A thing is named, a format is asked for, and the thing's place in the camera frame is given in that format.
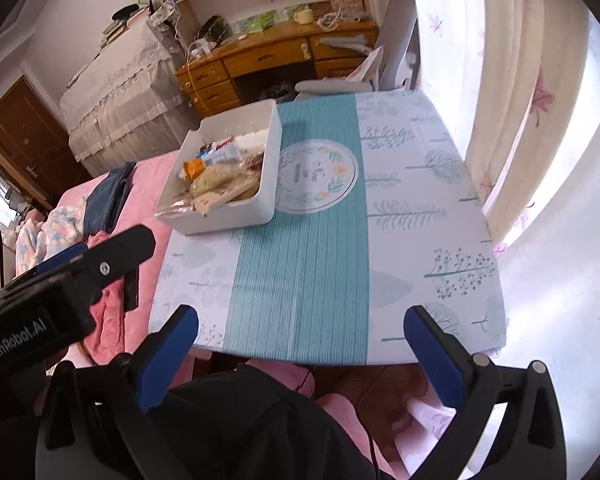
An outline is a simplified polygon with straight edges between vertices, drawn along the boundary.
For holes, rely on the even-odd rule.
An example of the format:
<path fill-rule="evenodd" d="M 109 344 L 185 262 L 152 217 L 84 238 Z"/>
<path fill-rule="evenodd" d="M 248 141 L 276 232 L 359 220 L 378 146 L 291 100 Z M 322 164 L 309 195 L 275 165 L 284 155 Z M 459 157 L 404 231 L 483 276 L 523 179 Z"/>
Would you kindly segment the orange white protein bar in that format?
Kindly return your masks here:
<path fill-rule="evenodd" d="M 178 173 L 178 176 L 187 182 L 193 182 L 196 177 L 199 177 L 202 172 L 211 166 L 217 164 L 239 164 L 242 160 L 237 157 L 224 157 L 224 156 L 209 156 L 209 157 L 197 157 L 187 162 L 183 162 L 182 169 Z"/>

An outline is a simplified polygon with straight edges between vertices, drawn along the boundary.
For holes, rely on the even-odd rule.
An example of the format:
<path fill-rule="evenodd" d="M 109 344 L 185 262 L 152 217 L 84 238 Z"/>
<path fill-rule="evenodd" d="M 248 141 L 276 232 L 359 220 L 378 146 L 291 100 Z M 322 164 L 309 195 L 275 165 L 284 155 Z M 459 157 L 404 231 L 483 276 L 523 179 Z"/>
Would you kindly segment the white plastic storage bin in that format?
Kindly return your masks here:
<path fill-rule="evenodd" d="M 268 223 L 281 145 L 273 100 L 204 118 L 178 151 L 155 217 L 185 235 Z"/>

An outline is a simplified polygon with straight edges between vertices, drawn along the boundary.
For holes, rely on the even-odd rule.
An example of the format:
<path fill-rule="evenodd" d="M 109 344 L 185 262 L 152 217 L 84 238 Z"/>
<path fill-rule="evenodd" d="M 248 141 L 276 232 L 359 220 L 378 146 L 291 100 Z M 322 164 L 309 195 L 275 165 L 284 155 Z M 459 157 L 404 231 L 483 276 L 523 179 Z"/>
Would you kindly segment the clear-wrapped rice cracker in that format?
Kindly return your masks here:
<path fill-rule="evenodd" d="M 194 197 L 201 196 L 233 179 L 242 177 L 247 168 L 242 164 L 217 164 L 204 170 L 199 177 L 189 185 L 189 193 Z"/>

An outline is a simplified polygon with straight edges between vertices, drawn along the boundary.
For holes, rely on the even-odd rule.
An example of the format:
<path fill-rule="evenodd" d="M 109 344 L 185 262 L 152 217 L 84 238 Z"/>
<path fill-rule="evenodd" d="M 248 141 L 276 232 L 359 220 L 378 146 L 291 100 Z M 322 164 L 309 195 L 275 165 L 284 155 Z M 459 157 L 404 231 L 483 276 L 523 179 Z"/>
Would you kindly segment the dark blue folded clothing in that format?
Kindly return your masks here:
<path fill-rule="evenodd" d="M 111 169 L 87 197 L 84 214 L 84 234 L 98 232 L 111 234 L 118 223 L 122 209 L 133 185 L 132 177 L 136 162 L 125 162 Z"/>

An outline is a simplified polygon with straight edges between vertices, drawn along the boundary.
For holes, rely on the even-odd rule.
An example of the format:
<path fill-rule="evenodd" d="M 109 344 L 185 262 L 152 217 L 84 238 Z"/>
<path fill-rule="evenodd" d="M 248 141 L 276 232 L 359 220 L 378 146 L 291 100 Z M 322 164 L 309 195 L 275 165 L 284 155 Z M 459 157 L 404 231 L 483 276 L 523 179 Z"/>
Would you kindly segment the brown wooden door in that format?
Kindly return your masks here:
<path fill-rule="evenodd" d="M 68 140 L 27 78 L 18 78 L 0 99 L 0 167 L 47 210 L 70 188 L 90 180 Z"/>

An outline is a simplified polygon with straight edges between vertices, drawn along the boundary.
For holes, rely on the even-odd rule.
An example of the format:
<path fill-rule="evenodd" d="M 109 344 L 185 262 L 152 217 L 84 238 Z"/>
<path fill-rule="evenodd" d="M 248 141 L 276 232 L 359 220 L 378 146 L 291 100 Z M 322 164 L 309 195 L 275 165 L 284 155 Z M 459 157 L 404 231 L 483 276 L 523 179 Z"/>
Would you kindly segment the large bread snack package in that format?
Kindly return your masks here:
<path fill-rule="evenodd" d="M 194 208 L 197 212 L 206 216 L 213 209 L 230 202 L 251 198 L 259 191 L 259 188 L 260 183 L 256 180 L 235 180 L 228 182 L 196 197 L 194 199 Z"/>

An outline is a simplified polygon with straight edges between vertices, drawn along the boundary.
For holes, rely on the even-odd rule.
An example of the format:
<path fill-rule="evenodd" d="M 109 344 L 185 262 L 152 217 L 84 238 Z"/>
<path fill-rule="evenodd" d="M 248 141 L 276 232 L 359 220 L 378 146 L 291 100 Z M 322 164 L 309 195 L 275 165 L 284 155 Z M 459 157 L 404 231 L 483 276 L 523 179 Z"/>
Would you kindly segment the lace-covered cabinet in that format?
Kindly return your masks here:
<path fill-rule="evenodd" d="M 74 76 L 59 102 L 69 148 L 93 177 L 178 150 L 200 118 L 175 72 L 184 52 L 148 18 Z"/>

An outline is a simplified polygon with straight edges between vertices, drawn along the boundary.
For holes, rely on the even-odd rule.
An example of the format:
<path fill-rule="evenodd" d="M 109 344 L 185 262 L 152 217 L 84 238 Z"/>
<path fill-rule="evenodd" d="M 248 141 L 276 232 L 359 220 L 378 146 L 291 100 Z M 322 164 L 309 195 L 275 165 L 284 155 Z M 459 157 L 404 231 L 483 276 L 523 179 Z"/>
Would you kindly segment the wooden desk with drawers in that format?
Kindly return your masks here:
<path fill-rule="evenodd" d="M 364 55 L 330 46 L 324 39 L 358 36 L 373 46 L 377 25 L 344 22 L 324 32 L 315 24 L 282 23 L 214 49 L 180 67 L 175 77 L 198 115 L 205 118 L 256 102 L 263 92 L 284 82 L 348 76 Z"/>

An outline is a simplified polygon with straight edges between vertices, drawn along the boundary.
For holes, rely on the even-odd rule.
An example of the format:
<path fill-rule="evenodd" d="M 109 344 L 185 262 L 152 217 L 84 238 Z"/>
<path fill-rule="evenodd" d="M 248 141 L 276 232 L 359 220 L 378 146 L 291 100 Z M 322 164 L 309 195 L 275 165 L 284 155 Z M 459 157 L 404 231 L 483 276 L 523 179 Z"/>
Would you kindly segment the teal floral tablecloth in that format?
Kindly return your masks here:
<path fill-rule="evenodd" d="M 264 226 L 173 234 L 148 322 L 199 316 L 201 348 L 316 365 L 414 361 L 420 304 L 470 352 L 506 315 L 486 219 L 463 159 L 420 91 L 279 107 L 276 211 Z"/>

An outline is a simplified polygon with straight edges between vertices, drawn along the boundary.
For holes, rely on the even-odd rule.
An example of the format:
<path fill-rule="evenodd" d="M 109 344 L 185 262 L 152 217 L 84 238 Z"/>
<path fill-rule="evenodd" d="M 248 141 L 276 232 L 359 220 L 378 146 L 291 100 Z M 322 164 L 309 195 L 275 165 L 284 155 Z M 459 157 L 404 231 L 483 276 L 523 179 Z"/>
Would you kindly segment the grey office chair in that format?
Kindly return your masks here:
<path fill-rule="evenodd" d="M 317 47 L 350 51 L 362 61 L 347 76 L 319 76 L 294 86 L 297 100 L 337 94 L 368 93 L 396 89 L 410 90 L 419 54 L 410 50 L 416 32 L 415 0 L 389 0 L 384 21 L 374 44 L 363 34 L 327 35 Z"/>

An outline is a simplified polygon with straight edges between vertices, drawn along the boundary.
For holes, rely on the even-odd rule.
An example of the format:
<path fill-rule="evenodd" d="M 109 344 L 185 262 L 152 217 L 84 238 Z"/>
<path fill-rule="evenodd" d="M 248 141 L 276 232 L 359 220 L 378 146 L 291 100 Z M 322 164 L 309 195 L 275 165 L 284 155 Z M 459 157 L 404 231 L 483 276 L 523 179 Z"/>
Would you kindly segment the floral curtain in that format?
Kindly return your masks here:
<path fill-rule="evenodd" d="M 600 125 L 600 22 L 583 0 L 415 0 L 419 83 L 463 156 L 498 250 Z"/>

